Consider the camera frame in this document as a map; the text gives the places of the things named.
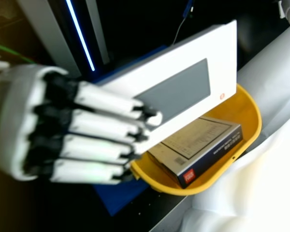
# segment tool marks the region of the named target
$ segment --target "product box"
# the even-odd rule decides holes
[[[153,161],[186,188],[242,139],[240,124],[200,117],[149,153]]]

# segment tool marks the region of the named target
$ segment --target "white robotic hand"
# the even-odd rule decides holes
[[[58,67],[18,66],[0,110],[0,168],[19,180],[117,184],[162,114],[136,99],[68,78]]]

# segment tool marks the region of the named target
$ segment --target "yellow bin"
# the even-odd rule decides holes
[[[148,152],[141,160],[132,163],[132,171],[157,191],[172,195],[193,195],[210,187],[230,165],[257,139],[261,131],[261,115],[252,97],[237,85],[237,93],[218,105],[205,116],[242,125],[244,140],[198,177],[186,189],[182,189],[150,158]]]

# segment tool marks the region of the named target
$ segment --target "led light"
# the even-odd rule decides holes
[[[95,67],[93,67],[93,63],[92,63],[92,60],[91,60],[91,57],[90,57],[90,54],[88,52],[88,49],[87,49],[87,46],[86,46],[86,43],[85,43],[85,40],[84,40],[84,37],[83,37],[83,34],[82,34],[82,31],[78,25],[78,21],[77,21],[77,18],[76,18],[76,15],[75,15],[75,12],[74,12],[74,9],[73,9],[73,6],[72,6],[72,3],[71,3],[71,0],[66,0],[67,2],[67,5],[69,7],[69,10],[70,10],[70,13],[71,13],[71,16],[72,16],[72,19],[73,19],[73,22],[74,22],[74,25],[76,27],[76,30],[77,30],[77,33],[78,33],[78,36],[82,42],[82,45],[83,45],[83,49],[86,53],[86,56],[87,56],[87,59],[88,59],[88,62],[89,62],[89,65],[91,67],[91,70],[92,71],[95,71]]]

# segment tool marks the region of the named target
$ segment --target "red label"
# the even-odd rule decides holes
[[[191,168],[189,171],[187,171],[184,175],[183,175],[186,184],[189,184],[192,180],[194,180],[195,178],[195,173],[194,170]]]

